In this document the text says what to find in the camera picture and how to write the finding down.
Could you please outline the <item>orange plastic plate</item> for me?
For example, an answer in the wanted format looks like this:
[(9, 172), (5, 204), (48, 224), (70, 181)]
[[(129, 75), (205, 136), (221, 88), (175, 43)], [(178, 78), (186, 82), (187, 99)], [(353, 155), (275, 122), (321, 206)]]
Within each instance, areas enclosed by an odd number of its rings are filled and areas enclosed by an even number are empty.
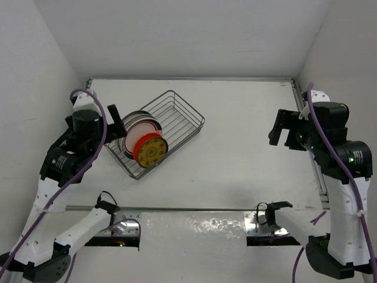
[(158, 132), (151, 132), (151, 133), (145, 134), (144, 136), (138, 139), (138, 141), (136, 142), (133, 148), (133, 158), (136, 162), (138, 162), (138, 152), (140, 151), (142, 145), (148, 140), (152, 138), (156, 138), (156, 137), (162, 138), (162, 135)]

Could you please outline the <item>yellow patterned plate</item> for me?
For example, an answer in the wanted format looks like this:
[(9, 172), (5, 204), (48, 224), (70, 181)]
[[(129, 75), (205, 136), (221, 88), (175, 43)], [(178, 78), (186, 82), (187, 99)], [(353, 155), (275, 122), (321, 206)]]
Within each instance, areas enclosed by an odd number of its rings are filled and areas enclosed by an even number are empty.
[(153, 137), (145, 141), (137, 152), (137, 162), (148, 168), (159, 161), (168, 152), (168, 144), (162, 137)]

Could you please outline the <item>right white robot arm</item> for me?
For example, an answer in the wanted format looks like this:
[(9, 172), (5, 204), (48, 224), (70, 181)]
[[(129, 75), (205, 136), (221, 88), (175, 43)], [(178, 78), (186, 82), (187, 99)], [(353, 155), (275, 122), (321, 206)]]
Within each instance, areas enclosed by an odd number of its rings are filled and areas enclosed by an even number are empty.
[(307, 104), (301, 111), (278, 111), (269, 143), (277, 145), (286, 129), (286, 147), (312, 154), (328, 191), (330, 232), (301, 218), (287, 201), (267, 204), (259, 226), (287, 230), (320, 274), (334, 279), (352, 278), (356, 272), (375, 276), (376, 255), (367, 226), (372, 152), (365, 142), (347, 138), (346, 104), (332, 102), (311, 85), (305, 95)]

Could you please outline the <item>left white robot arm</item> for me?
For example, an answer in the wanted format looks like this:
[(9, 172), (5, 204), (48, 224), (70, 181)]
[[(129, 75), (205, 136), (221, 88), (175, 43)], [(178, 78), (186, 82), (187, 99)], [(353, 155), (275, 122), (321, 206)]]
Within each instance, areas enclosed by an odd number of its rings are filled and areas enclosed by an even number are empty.
[(77, 251), (108, 229), (120, 210), (115, 203), (97, 200), (84, 219), (57, 234), (58, 214), (65, 212), (103, 146), (126, 135), (116, 106), (107, 107), (114, 121), (109, 124), (95, 91), (76, 89), (70, 101), (73, 113), (65, 119), (68, 128), (47, 151), (21, 236), (9, 252), (1, 255), (1, 274), (19, 272), (30, 282), (59, 281)]

